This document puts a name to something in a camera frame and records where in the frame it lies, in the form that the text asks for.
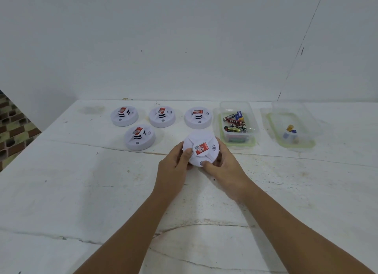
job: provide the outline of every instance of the person's left hand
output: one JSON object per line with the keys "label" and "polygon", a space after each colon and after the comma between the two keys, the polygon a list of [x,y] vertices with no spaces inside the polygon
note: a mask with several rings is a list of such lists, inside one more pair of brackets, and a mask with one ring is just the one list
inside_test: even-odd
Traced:
{"label": "person's left hand", "polygon": [[192,156],[192,149],[182,151],[184,142],[176,145],[167,156],[159,162],[158,175],[153,193],[164,196],[171,202],[181,191],[186,177],[186,170],[192,168],[188,165]]}

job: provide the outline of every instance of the table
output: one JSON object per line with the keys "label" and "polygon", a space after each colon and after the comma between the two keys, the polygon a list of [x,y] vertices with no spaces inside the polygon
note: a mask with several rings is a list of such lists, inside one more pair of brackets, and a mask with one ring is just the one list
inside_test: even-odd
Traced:
{"label": "table", "polygon": [[[246,174],[295,217],[378,272],[378,104],[306,103],[325,130],[307,152],[287,150],[270,137],[263,115],[269,102],[250,104],[258,143],[231,148]],[[152,147],[131,152],[123,144],[128,127],[110,121],[122,105],[138,109],[138,122],[148,122],[159,105],[173,107],[177,119],[155,128]],[[192,131],[183,114],[198,105],[216,110],[219,102],[71,105],[0,173],[0,273],[72,273],[151,193],[158,162]],[[195,168],[163,216],[141,273],[286,270],[248,211]]]}

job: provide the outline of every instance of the patterned floor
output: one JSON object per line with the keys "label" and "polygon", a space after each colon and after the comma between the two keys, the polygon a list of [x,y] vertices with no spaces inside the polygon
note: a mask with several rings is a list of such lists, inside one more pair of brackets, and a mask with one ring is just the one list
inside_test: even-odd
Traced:
{"label": "patterned floor", "polygon": [[0,171],[41,131],[0,91]]}

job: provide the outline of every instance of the person's right hand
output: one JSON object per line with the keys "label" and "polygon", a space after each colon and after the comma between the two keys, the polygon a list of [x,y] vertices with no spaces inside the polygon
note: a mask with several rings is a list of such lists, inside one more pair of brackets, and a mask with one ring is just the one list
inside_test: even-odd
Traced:
{"label": "person's right hand", "polygon": [[242,202],[252,181],[228,147],[220,139],[217,140],[219,156],[213,164],[208,161],[203,162],[203,168],[218,181],[229,198]]}

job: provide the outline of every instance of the white smoke detector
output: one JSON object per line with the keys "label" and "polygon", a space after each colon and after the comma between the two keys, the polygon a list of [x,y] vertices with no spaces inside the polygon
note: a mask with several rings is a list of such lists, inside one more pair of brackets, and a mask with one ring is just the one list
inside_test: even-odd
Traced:
{"label": "white smoke detector", "polygon": [[115,109],[110,114],[111,121],[113,124],[119,127],[125,127],[134,124],[138,118],[138,111],[133,106],[123,106]]}
{"label": "white smoke detector", "polygon": [[185,123],[192,129],[204,129],[211,125],[211,112],[205,107],[190,108],[185,113]]}
{"label": "white smoke detector", "polygon": [[192,132],[184,140],[183,150],[192,148],[193,154],[189,162],[197,167],[202,166],[203,161],[213,163],[219,153],[219,143],[214,133],[206,130],[197,130]]}
{"label": "white smoke detector", "polygon": [[125,144],[132,151],[141,151],[151,147],[155,142],[154,129],[145,124],[128,129],[125,133]]}
{"label": "white smoke detector", "polygon": [[150,123],[156,128],[165,128],[176,121],[175,110],[168,106],[161,106],[150,111]]}

